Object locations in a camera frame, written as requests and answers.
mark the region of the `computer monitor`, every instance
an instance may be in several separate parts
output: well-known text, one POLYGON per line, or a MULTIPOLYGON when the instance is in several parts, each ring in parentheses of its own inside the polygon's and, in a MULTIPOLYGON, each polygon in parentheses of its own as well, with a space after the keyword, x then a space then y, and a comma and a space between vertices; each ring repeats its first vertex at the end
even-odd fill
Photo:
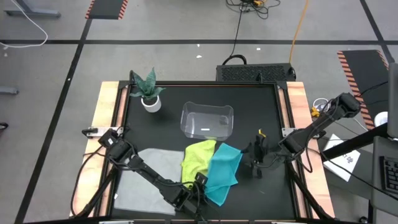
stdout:
POLYGON ((388 79, 388 125, 390 137, 398 138, 398 63, 390 63, 388 79))

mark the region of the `yellow clip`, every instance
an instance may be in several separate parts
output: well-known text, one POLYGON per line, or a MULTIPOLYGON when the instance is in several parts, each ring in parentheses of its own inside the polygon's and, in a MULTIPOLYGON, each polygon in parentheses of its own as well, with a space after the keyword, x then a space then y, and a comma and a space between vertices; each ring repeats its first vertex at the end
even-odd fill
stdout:
POLYGON ((259 129, 259 135, 261 135, 261 136, 264 137, 264 138, 267 137, 265 134, 263 134, 263 133, 261 132, 261 129, 259 129))
POLYGON ((261 7, 261 5, 264 5, 264 4, 266 3, 266 1, 254 0, 253 3, 254 3, 254 5, 256 5, 257 7, 261 7))
POLYGON ((311 117, 313 117, 313 118, 318 118, 319 117, 319 111, 315 108, 315 107, 312 107, 311 108, 311 117))

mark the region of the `wooden table frame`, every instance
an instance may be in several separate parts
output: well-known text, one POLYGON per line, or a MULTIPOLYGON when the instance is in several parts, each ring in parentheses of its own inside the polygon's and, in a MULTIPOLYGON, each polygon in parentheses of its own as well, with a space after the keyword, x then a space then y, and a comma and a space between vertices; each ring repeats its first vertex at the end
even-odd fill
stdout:
MULTIPOLYGON (((99 91, 92 126, 122 126, 123 114, 126 105, 126 97, 127 88, 119 89, 119 82, 103 82, 99 91)), ((280 88, 279 98, 282 109, 282 117, 286 128, 292 126, 294 126, 295 128, 305 128, 312 122, 303 83, 287 82, 287 91, 283 91, 283 89, 280 88), (292 112, 294 125, 289 122, 289 109, 291 109, 292 112)), ((98 143, 98 138, 89 139, 87 142, 85 153, 93 152, 99 146, 100 145, 98 143)), ((309 142, 309 147, 317 150, 318 144, 316 140, 312 139, 309 142)), ((102 149, 99 153, 104 154, 104 152, 105 149, 102 149)), ((322 206, 324 211, 326 211, 327 214, 329 214, 330 216, 334 217, 335 214, 330 200, 330 194, 325 178, 325 173, 323 171, 321 157, 316 152, 309 151, 308 153, 313 166, 313 172, 310 174, 307 171, 304 171, 307 188, 317 200, 317 202, 322 206)), ((302 154, 301 158, 302 162, 306 166, 308 166, 308 161, 305 154, 302 154)), ((76 189, 76 194, 73 199, 73 208, 75 212, 78 213, 79 211, 81 211, 98 189, 101 176, 105 175, 102 174, 103 167, 104 158, 100 156, 94 156, 86 163, 86 166, 81 173, 78 187, 76 189)), ((107 214, 106 209, 109 202, 110 185, 103 194, 100 210, 93 211, 90 216, 93 216, 94 212, 96 213, 96 215, 99 216, 107 214)), ((295 187, 295 194, 298 201, 299 216, 307 218, 308 207, 306 207, 303 195, 297 186, 295 187)), ((311 213, 314 218, 317 218, 317 215, 313 210, 311 211, 311 213)))

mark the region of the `white paper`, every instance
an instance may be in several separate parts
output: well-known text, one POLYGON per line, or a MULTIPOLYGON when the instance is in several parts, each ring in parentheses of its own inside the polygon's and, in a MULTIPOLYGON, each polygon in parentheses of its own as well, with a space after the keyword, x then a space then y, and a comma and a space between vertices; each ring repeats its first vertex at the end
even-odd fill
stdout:
MULTIPOLYGON (((326 144, 325 150, 328 150, 329 148, 336 146, 342 142, 343 142, 343 140, 341 140, 335 134, 332 134, 330 137, 330 140, 326 144)), ((359 155, 361 155, 361 153, 359 153, 357 150, 353 150, 352 152, 344 154, 339 157, 336 157, 336 158, 332 159, 331 161, 333 161, 335 164, 338 164, 341 167, 344 167, 346 170, 353 172, 355 165, 358 162, 359 155)), ((349 181, 349 178, 351 177, 351 175, 349 173, 347 173, 345 170, 339 168, 338 166, 335 166, 330 161, 324 162, 323 166, 347 182, 349 181)))

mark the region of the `orange cable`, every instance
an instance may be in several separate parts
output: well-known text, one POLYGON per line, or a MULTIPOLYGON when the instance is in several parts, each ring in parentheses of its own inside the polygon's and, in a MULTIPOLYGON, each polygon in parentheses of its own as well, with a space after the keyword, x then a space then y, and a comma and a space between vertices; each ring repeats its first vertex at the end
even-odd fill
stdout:
POLYGON ((299 30, 301 28, 301 24, 303 23, 305 13, 307 12, 307 7, 308 7, 308 0, 305 0, 305 6, 303 13, 301 14, 300 22, 298 23, 296 33, 294 34, 293 42, 292 42, 292 48, 290 49, 290 56, 289 56, 289 63, 292 61, 292 55, 293 55, 293 48, 294 48, 294 43, 296 42, 297 34, 299 33, 299 30))

